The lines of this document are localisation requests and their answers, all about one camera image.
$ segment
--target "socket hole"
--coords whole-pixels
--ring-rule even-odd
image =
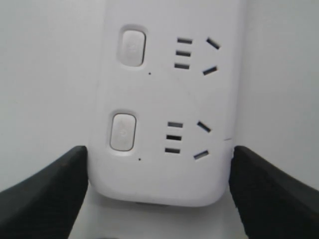
[[[191,52],[189,51],[176,51],[176,56],[187,56],[190,57],[191,56]]]
[[[213,73],[213,72],[215,72],[215,71],[217,71],[218,69],[217,69],[217,66],[214,66],[214,67],[212,67],[212,68],[209,68],[209,69],[207,69],[207,70],[204,70],[203,71],[203,75],[204,76],[206,76],[206,75],[208,75],[208,74],[210,74],[210,73]]]
[[[178,153],[180,153],[180,149],[178,149],[178,148],[165,148],[165,152],[178,154]]]
[[[166,135],[166,139],[181,141],[181,136],[177,136],[177,135]]]
[[[198,160],[198,159],[200,159],[200,158],[202,158],[202,157],[205,157],[205,156],[207,156],[207,155],[209,155],[208,150],[206,150],[206,151],[204,151],[204,152],[201,152],[201,153],[195,155],[195,156],[194,156],[194,159],[195,159],[195,160]]]
[[[189,65],[187,64],[175,63],[174,67],[179,69],[189,70]]]
[[[177,122],[168,122],[167,126],[176,127],[176,128],[183,128],[183,124],[182,123],[177,123]]]
[[[199,121],[197,125],[205,130],[207,133],[211,132],[211,129],[208,126],[204,125],[202,122]]]
[[[217,50],[220,48],[220,45],[216,43],[214,40],[208,38],[206,41],[208,42],[208,44],[210,44],[212,47],[216,48]]]
[[[193,43],[193,40],[192,40],[192,39],[188,39],[188,38],[178,37],[178,38],[177,38],[177,42],[178,42],[178,43],[184,43],[184,44],[192,44],[192,43]]]

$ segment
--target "white power strip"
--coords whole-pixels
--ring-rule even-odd
[[[91,184],[126,201],[217,201],[232,157],[244,2],[108,2]]]

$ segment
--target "white surface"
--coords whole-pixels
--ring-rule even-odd
[[[318,4],[248,1],[235,143],[319,190]],[[0,1],[0,190],[87,145],[111,8],[103,0]],[[209,207],[163,209],[90,188],[70,238],[107,237],[245,238],[228,192]]]
[[[188,207],[209,205],[223,195],[233,148],[243,3],[112,1],[89,142],[89,180],[98,192],[124,201]],[[126,41],[132,30],[143,31],[147,39],[140,67],[117,59],[118,45],[125,45],[121,32]],[[192,44],[178,43],[179,37],[192,39]],[[219,50],[206,42],[208,37],[218,42]],[[176,56],[177,49],[191,51],[191,57]],[[190,69],[177,69],[175,63]],[[203,75],[214,66],[218,71]],[[114,150],[105,136],[116,114],[137,119],[134,147],[128,152]],[[183,128],[167,127],[169,121]],[[211,131],[199,127],[199,121]],[[182,140],[167,140],[167,134]],[[194,159],[207,150],[208,155]]]
[[[127,66],[140,66],[143,63],[145,35],[141,31],[126,30],[119,44],[120,61]]]
[[[136,119],[132,115],[117,114],[113,118],[110,145],[114,150],[129,151],[134,145]]]

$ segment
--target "white button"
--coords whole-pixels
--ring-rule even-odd
[[[144,58],[145,35],[136,30],[123,33],[120,60],[127,66],[140,66]]]
[[[132,115],[117,114],[113,118],[111,147],[118,151],[129,151],[133,148],[136,119]]]

